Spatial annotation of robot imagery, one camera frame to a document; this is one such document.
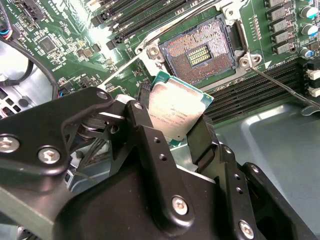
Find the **integrated circuit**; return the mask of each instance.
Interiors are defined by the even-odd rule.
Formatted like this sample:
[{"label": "integrated circuit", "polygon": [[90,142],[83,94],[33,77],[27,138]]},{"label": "integrated circuit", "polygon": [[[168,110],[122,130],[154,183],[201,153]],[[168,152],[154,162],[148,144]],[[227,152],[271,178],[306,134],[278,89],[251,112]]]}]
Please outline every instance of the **integrated circuit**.
[{"label": "integrated circuit", "polygon": [[46,53],[51,52],[56,49],[56,45],[52,42],[52,40],[46,36],[44,39],[39,41],[39,45],[43,48]]},{"label": "integrated circuit", "polygon": [[228,28],[221,14],[160,45],[173,74],[196,85],[210,76],[235,69],[238,64]]}]

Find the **mounting hole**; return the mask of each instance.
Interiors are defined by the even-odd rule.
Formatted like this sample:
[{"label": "mounting hole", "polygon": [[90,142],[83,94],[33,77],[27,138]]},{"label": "mounting hole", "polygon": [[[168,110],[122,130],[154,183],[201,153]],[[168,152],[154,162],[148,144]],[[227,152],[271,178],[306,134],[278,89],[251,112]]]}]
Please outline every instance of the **mounting hole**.
[{"label": "mounting hole", "polygon": [[295,47],[290,48],[290,53],[295,53],[297,51],[297,49]]},{"label": "mounting hole", "polygon": [[166,156],[164,154],[162,154],[162,153],[159,155],[159,159],[161,161],[166,161],[167,160]]},{"label": "mounting hole", "polygon": [[110,133],[111,134],[115,134],[119,131],[119,127],[117,125],[112,125],[112,127],[110,128]]},{"label": "mounting hole", "polygon": [[103,91],[97,91],[96,94],[101,99],[108,99],[107,94],[105,92],[103,92]]},{"label": "mounting hole", "polygon": [[237,188],[236,188],[236,191],[237,191],[238,193],[240,193],[240,194],[244,194],[244,192],[242,191],[242,189],[241,189],[240,187],[237,187]]},{"label": "mounting hole", "polygon": [[134,103],[134,106],[137,108],[137,109],[143,109],[144,106],[142,106],[139,102],[135,102]]},{"label": "mounting hole", "polygon": [[154,141],[156,144],[159,144],[159,143],[160,143],[160,139],[157,138],[157,137],[155,137],[155,138],[153,139],[153,141]]},{"label": "mounting hole", "polygon": [[254,57],[254,58],[253,58],[253,61],[254,61],[255,63],[259,63],[259,62],[260,62],[260,57],[259,57],[259,56]]}]

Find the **black connector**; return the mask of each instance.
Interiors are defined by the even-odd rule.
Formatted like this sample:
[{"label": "black connector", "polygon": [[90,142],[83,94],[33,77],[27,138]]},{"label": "black connector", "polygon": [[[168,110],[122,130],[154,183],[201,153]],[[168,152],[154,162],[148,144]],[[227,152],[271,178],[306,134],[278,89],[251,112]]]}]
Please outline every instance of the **black connector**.
[{"label": "black connector", "polygon": [[19,5],[35,22],[40,22],[46,18],[43,10],[36,4],[35,0],[18,0],[14,2]]},{"label": "black connector", "polygon": [[319,70],[320,69],[320,60],[315,59],[307,62],[307,67],[309,70]]},{"label": "black connector", "polygon": [[109,50],[115,49],[117,45],[118,44],[115,40],[111,40],[106,43],[106,46],[108,47]]}]

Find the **black ram slot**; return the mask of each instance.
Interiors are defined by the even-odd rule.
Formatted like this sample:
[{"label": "black ram slot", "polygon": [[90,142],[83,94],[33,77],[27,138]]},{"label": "black ram slot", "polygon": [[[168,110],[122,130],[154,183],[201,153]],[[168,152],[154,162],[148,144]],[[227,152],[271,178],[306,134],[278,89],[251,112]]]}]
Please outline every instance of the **black ram slot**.
[{"label": "black ram slot", "polygon": [[[286,82],[290,81],[290,79],[294,78],[295,75],[296,75],[295,72],[290,73],[287,76],[279,78],[278,81],[280,81],[283,84],[286,84]],[[274,87],[274,85],[275,84],[269,80],[261,80],[261,81],[257,82],[256,84],[252,84],[251,86],[240,87],[239,89],[234,91],[232,94],[228,95],[227,97],[218,98],[218,99],[215,98],[214,103],[215,103],[215,105],[225,104],[229,101],[236,100],[236,99],[241,98],[242,96],[248,95],[250,93],[254,94],[255,92],[258,92],[262,89]]]},{"label": "black ram slot", "polygon": [[[304,75],[306,68],[306,61],[297,59],[266,73],[296,92],[305,94],[308,89],[308,80]],[[260,75],[253,76],[211,95],[215,99],[205,114],[212,119],[214,124],[243,116],[291,96],[286,90]]]},{"label": "black ram slot", "polygon": [[135,16],[137,16],[138,14],[140,14],[143,11],[148,11],[149,9],[151,9],[154,4],[157,4],[159,2],[165,3],[167,0],[151,0],[151,1],[147,1],[144,4],[138,6],[137,8],[133,9],[132,11],[128,12],[127,14],[119,17],[116,21],[110,23],[108,25],[108,27],[112,28],[113,26],[115,26],[116,24],[122,24],[132,18],[134,18]]},{"label": "black ram slot", "polygon": [[[288,87],[297,90],[299,88],[299,84],[297,82],[291,83],[287,85]],[[221,105],[218,107],[219,110],[215,110],[213,112],[214,116],[225,115],[226,113],[233,112],[238,108],[246,108],[247,106],[251,106],[254,103],[258,103],[261,100],[268,99],[274,95],[279,93],[285,93],[284,89],[279,89],[277,86],[270,87],[269,89],[265,89],[264,91],[259,91],[255,95],[249,95],[244,97],[243,99],[239,99],[233,103],[228,103],[227,105]]]},{"label": "black ram slot", "polygon": [[227,120],[232,119],[232,118],[242,117],[243,115],[248,114],[253,110],[265,107],[265,106],[267,106],[269,104],[272,104],[272,103],[278,102],[280,100],[286,99],[286,98],[288,98],[290,96],[291,96],[291,94],[287,92],[285,94],[280,94],[279,96],[274,96],[272,99],[267,99],[267,100],[261,101],[261,102],[255,102],[254,105],[251,106],[251,107],[247,107],[246,109],[238,110],[236,112],[233,112],[232,114],[221,115],[221,116],[215,117],[212,121],[213,121],[214,124],[218,124],[218,123],[227,121]]},{"label": "black ram slot", "polygon": [[139,0],[120,0],[114,4],[111,8],[108,9],[110,15],[115,15],[121,13],[126,8],[130,7],[132,4],[135,4]]},{"label": "black ram slot", "polygon": [[172,4],[168,5],[167,7],[162,8],[161,10],[155,12],[154,14],[150,15],[149,17],[145,18],[144,20],[141,20],[139,22],[136,22],[135,24],[132,25],[132,27],[126,28],[122,32],[119,33],[119,36],[115,38],[116,42],[122,43],[124,39],[129,38],[136,34],[137,31],[140,31],[144,28],[147,28],[154,23],[159,22],[161,19],[165,18],[166,16],[174,13],[175,11],[179,10],[182,8],[188,0],[177,0],[174,1]]},{"label": "black ram slot", "polygon": [[[290,71],[296,71],[297,63],[295,61],[287,63],[288,65],[285,67],[285,70],[283,70],[281,67],[277,67],[275,69],[269,70],[267,74],[269,76],[272,76],[273,78],[276,78],[280,75],[287,74]],[[260,75],[255,75],[249,79],[246,79],[245,81],[239,82],[235,85],[231,85],[228,88],[222,89],[220,91],[217,91],[215,93],[212,93],[215,98],[218,98],[219,96],[226,96],[227,92],[232,92],[234,89],[238,89],[242,86],[250,86],[252,83],[257,82],[259,80],[264,79],[264,77]]]}]

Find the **chip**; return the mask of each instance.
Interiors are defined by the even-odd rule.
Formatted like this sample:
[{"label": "chip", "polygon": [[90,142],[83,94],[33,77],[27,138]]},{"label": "chip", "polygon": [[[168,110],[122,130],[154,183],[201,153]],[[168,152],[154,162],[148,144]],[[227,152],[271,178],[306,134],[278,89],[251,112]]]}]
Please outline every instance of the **chip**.
[{"label": "chip", "polygon": [[313,51],[313,52],[318,52],[319,51],[319,42],[316,41],[316,42],[313,42],[310,44],[310,50]]},{"label": "chip", "polygon": [[222,14],[160,45],[173,74],[190,85],[238,67]]},{"label": "chip", "polygon": [[283,19],[275,24],[273,24],[272,29],[274,33],[284,30],[288,27],[287,20]]},{"label": "chip", "polygon": [[97,43],[92,45],[92,49],[93,49],[96,53],[98,53],[98,52],[101,51],[101,47],[100,47],[99,44],[97,44]]},{"label": "chip", "polygon": [[94,53],[91,51],[90,48],[83,50],[83,54],[85,55],[86,58],[91,58],[94,55]]},{"label": "chip", "polygon": [[282,18],[285,15],[286,15],[286,11],[284,7],[280,7],[279,9],[272,11],[270,14],[272,21]]},{"label": "chip", "polygon": [[46,36],[44,39],[39,41],[39,44],[41,45],[41,47],[46,53],[49,53],[52,50],[56,49],[56,45],[52,42],[52,40],[48,36]]},{"label": "chip", "polygon": [[276,44],[287,41],[288,39],[289,39],[289,32],[287,31],[280,33],[274,37],[274,41]]},{"label": "chip", "polygon": [[290,45],[289,43],[283,44],[281,46],[276,47],[275,51],[277,54],[284,54],[290,51]]},{"label": "chip", "polygon": [[76,53],[81,56],[82,54],[84,54],[84,50],[83,49],[79,49],[78,51],[76,51]]},{"label": "chip", "polygon": [[267,0],[266,3],[267,3],[267,6],[272,8],[276,5],[279,5],[279,4],[283,4],[285,2],[285,0]]}]

